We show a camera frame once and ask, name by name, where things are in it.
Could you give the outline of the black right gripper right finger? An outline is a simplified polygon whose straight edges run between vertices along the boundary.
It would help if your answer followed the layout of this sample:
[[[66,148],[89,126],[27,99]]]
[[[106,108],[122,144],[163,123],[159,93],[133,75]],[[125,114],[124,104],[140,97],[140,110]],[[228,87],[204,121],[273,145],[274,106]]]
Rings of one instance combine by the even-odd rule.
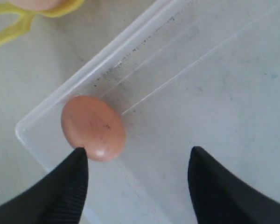
[[[202,147],[191,149],[188,186],[199,224],[280,224],[280,203],[258,192]]]

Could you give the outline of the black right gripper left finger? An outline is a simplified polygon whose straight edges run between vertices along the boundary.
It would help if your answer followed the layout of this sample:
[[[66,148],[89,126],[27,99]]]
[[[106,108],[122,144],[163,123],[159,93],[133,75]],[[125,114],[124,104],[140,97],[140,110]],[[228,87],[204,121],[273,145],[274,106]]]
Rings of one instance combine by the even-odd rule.
[[[88,159],[76,148],[34,186],[0,205],[0,224],[78,224],[88,191]]]

